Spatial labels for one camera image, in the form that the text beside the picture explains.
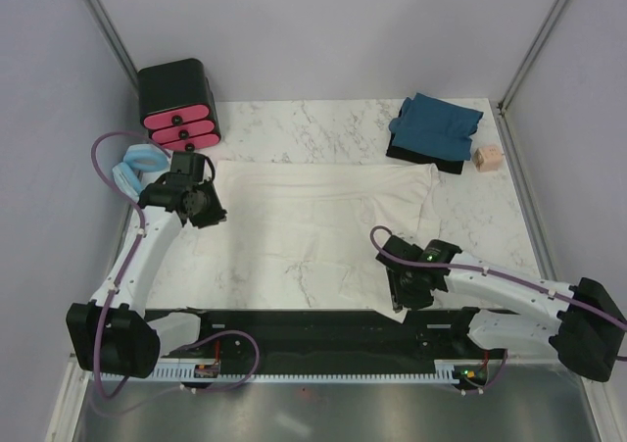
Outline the white t shirt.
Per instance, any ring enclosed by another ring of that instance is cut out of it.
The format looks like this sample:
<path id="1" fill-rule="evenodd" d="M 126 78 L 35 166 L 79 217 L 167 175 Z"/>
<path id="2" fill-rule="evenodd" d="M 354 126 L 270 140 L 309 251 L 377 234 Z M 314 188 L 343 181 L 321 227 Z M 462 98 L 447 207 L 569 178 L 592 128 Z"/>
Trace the white t shirt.
<path id="1" fill-rule="evenodd" d="M 195 256 L 219 288 L 301 295 L 311 308 L 366 308 L 396 322 L 385 268 L 369 234 L 386 226 L 419 246 L 438 237 L 433 165 L 221 161 L 225 222 L 202 229 Z"/>

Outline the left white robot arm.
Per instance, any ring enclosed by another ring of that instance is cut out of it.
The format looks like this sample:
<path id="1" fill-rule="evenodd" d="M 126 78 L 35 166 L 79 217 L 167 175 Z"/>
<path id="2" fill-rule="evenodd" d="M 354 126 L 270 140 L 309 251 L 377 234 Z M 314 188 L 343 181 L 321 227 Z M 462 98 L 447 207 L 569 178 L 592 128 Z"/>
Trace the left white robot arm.
<path id="1" fill-rule="evenodd" d="M 169 167 L 138 198 L 139 216 L 109 277 L 85 304 L 74 303 L 66 324 L 79 365 L 93 374 L 145 378 L 159 358 L 184 348 L 204 357 L 215 334 L 189 312 L 146 320 L 156 274 L 186 225 L 198 229 L 226 219 L 214 186 L 216 169 L 205 155 L 175 152 Z"/>

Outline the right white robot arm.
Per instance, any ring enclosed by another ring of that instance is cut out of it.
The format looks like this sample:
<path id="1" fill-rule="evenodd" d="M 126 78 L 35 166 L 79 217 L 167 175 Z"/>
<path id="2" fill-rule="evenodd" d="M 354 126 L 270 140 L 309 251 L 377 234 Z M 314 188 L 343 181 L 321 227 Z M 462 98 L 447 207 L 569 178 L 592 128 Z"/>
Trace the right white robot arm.
<path id="1" fill-rule="evenodd" d="M 514 273 L 459 246 L 431 240 L 425 248 L 390 236 L 376 248 L 388 271 L 393 305 L 417 311 L 441 291 L 484 300 L 498 311 L 464 307 L 449 332 L 460 357 L 504 350 L 548 356 L 574 373 L 609 381 L 626 334 L 626 318 L 604 286 L 583 277 L 576 284 Z"/>

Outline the black pink drawer box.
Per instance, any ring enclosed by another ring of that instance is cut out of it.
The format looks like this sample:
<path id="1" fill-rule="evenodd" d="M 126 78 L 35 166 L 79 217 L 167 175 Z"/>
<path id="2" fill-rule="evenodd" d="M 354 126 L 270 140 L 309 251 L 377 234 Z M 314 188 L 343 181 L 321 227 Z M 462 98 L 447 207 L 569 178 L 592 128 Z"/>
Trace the black pink drawer box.
<path id="1" fill-rule="evenodd" d="M 200 60 L 147 67 L 137 77 L 139 119 L 153 141 L 185 152 L 220 143 L 215 98 Z"/>

